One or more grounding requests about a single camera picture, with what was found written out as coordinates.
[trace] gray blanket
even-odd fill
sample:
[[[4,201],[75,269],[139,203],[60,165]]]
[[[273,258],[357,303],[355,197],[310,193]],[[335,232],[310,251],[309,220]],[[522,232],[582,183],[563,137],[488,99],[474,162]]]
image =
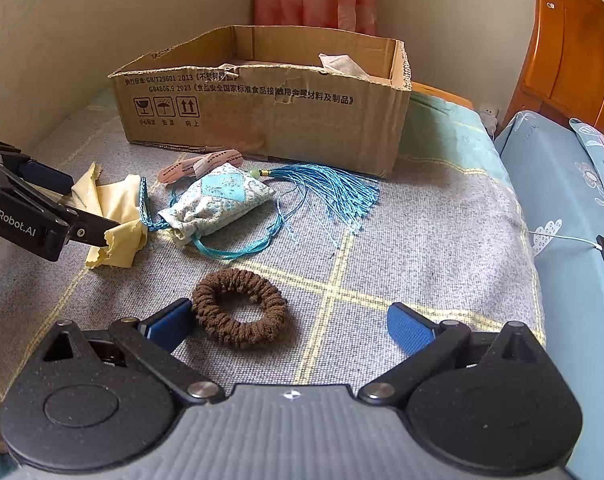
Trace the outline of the gray blanket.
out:
[[[479,120],[473,122],[477,116],[461,118],[465,112],[453,106],[412,98],[403,157],[380,184],[379,204],[359,235],[327,220],[311,201],[313,211],[306,207],[293,218],[293,237],[283,230],[267,250],[231,264],[271,280],[288,299],[290,328],[277,344],[228,349],[197,331],[175,355],[227,391],[239,382],[348,383],[356,390],[405,357],[386,332],[394,301],[476,330],[522,320],[544,341],[540,289],[517,199],[506,173],[499,175],[503,167]],[[469,147],[475,158],[464,155]],[[128,173],[153,183],[157,170],[180,154],[128,144],[112,97],[104,94],[69,116],[33,155],[75,179],[99,162],[100,182],[107,184]],[[246,161],[242,169],[265,166],[271,165]],[[291,186],[269,185],[280,192]],[[151,186],[154,211],[168,198],[163,186]],[[274,216],[274,204],[266,203],[207,243],[239,248],[262,237]],[[88,270],[86,252],[72,242],[50,263],[0,238],[0,397],[54,320],[98,329],[121,316],[144,318],[190,297],[207,272],[224,266],[192,246],[177,249],[161,233],[149,235],[131,269]],[[251,307],[234,314],[259,316]]]

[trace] package handling symbol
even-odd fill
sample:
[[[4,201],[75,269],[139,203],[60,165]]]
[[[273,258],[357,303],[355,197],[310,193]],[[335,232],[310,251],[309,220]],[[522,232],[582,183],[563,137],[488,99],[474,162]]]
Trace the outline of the package handling symbol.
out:
[[[176,96],[175,104],[178,107],[180,117],[199,117],[199,108],[195,96]]]
[[[150,106],[150,99],[148,97],[134,97],[133,102],[135,103],[135,110],[137,115],[140,117],[153,117],[153,107]]]
[[[170,97],[153,97],[158,117],[175,117],[173,99]]]

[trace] bed sheet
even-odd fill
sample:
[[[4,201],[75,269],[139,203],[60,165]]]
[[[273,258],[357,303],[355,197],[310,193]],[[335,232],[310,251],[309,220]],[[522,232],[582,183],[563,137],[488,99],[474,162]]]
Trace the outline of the bed sheet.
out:
[[[109,92],[69,116],[33,155],[75,179],[93,161],[104,168],[103,184],[128,173],[147,176],[155,211],[170,192],[154,175],[188,156],[128,144]],[[249,160],[242,169],[265,166],[275,164]],[[278,192],[291,186],[269,185]],[[347,383],[357,390],[405,358],[386,331],[394,301],[480,331],[522,320],[544,342],[524,219],[474,112],[414,93],[400,156],[379,186],[361,233],[325,220],[311,201],[290,222],[294,238],[283,230],[267,250],[231,264],[271,280],[288,299],[291,323],[276,345],[235,351],[196,331],[175,355],[227,391],[235,382]],[[294,198],[284,197],[283,207]],[[261,237],[274,216],[274,205],[264,204],[207,237],[207,245],[237,250]],[[162,232],[149,236],[131,269],[88,270],[86,252],[70,243],[50,263],[0,239],[0,397],[55,319],[74,319],[84,330],[122,316],[143,319],[190,297],[207,272],[224,267],[191,246],[176,248]],[[259,316],[249,308],[234,314]]]
[[[528,111],[517,113],[496,139],[532,231],[593,241],[604,236],[604,184],[596,170],[604,148],[592,146],[595,161],[575,132]],[[578,478],[604,480],[604,262],[583,242],[532,235],[531,243],[547,351],[584,414],[569,466]]]

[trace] wooden bed frame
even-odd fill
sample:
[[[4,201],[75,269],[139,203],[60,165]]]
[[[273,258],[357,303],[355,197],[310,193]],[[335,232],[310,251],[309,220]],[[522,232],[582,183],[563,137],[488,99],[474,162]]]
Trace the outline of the wooden bed frame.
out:
[[[604,2],[536,0],[536,22],[500,129],[521,110],[604,132]]]
[[[433,88],[432,86],[423,85],[422,83],[417,83],[415,81],[411,81],[411,85],[413,86],[414,91],[421,94],[433,95],[435,97],[444,99],[444,101],[451,101],[456,105],[463,106],[469,110],[474,110],[473,103],[464,97],[460,97],[459,95],[451,94],[450,92],[445,92],[439,88]]]

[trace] charging cable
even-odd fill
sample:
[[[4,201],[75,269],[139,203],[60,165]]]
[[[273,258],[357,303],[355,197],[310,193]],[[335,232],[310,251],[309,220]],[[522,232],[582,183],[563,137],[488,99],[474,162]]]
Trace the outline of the charging cable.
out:
[[[547,235],[545,233],[536,233],[535,231],[529,231],[529,234],[538,235],[538,236],[548,236],[550,238],[562,238],[563,240],[575,240],[576,242],[584,242],[585,244],[589,244],[599,251],[602,250],[602,246],[600,244],[591,242],[590,240],[585,240],[584,238],[576,238],[573,236]]]

